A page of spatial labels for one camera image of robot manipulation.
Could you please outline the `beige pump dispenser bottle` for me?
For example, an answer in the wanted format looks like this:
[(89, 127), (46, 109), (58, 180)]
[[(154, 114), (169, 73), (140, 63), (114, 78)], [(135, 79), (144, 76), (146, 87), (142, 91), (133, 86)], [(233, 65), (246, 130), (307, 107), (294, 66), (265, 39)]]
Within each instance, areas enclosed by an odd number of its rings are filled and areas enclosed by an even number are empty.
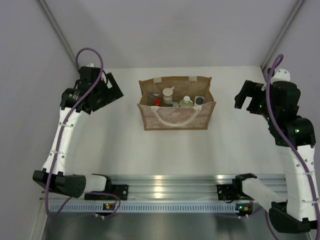
[(173, 102), (173, 93), (174, 93), (175, 87), (166, 87), (163, 89), (163, 102), (165, 104), (170, 104)]

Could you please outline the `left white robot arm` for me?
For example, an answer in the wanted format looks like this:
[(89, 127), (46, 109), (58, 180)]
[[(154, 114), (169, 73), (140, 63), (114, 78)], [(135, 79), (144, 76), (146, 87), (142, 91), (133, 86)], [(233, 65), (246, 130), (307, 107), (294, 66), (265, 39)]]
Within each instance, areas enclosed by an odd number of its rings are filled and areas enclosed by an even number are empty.
[(54, 141), (41, 170), (32, 179), (48, 193), (90, 200), (95, 192), (102, 200), (113, 194), (112, 180), (103, 174), (75, 174), (75, 151), (82, 129), (91, 113), (123, 97), (112, 73), (82, 66), (73, 88), (61, 95), (59, 121)]

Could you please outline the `white tube black cap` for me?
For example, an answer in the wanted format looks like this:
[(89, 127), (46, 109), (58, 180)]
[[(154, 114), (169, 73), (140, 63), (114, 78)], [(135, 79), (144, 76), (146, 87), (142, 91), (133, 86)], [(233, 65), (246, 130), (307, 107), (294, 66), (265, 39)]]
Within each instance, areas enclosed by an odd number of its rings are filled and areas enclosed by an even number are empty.
[(205, 102), (205, 98), (203, 96), (196, 96), (194, 98), (194, 106), (200, 106), (203, 105)]

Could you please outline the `yellow bottle red cap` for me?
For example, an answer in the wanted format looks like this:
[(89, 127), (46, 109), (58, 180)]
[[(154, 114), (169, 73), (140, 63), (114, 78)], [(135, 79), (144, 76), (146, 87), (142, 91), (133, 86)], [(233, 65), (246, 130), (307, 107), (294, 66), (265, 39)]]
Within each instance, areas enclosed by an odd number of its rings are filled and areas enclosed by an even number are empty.
[(155, 106), (160, 106), (161, 105), (161, 100), (160, 99), (155, 99), (153, 104)]

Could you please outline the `burlap canvas tote bag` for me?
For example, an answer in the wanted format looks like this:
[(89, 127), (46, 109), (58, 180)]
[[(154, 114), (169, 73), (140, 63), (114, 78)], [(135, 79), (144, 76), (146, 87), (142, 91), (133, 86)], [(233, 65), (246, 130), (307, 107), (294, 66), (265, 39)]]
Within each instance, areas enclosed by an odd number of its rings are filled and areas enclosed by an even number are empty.
[[(137, 104), (146, 131), (160, 130), (206, 130), (216, 102), (210, 92), (211, 77), (206, 76), (164, 76), (140, 80), (141, 99)], [(174, 87), (173, 102), (163, 101), (163, 89)], [(180, 100), (189, 96), (204, 97), (204, 104), (193, 107), (179, 107)], [(161, 100), (160, 106), (154, 101)]]

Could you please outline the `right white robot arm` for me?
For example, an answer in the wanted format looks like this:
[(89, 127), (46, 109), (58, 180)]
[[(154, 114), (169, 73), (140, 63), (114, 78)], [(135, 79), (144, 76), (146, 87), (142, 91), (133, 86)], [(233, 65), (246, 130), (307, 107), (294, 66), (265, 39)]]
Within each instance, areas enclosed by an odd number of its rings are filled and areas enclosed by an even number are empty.
[(255, 200), (267, 212), (273, 228), (279, 233), (300, 234), (320, 225), (320, 199), (317, 191), (314, 154), (314, 126), (298, 115), (301, 91), (290, 81), (290, 73), (277, 69), (270, 83), (246, 80), (235, 96), (234, 107), (241, 109), (251, 98), (247, 111), (261, 115), (268, 123), (281, 157), (287, 197), (279, 196), (252, 173), (232, 179), (233, 194)]

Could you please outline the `pale green lotion bottle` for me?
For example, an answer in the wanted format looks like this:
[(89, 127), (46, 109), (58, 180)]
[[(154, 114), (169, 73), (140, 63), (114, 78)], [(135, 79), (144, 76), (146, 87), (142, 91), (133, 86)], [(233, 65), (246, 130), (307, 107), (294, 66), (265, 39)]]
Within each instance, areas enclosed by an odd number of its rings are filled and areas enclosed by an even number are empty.
[(180, 108), (192, 108), (194, 106), (193, 101), (189, 96), (184, 96), (182, 100), (178, 103)]

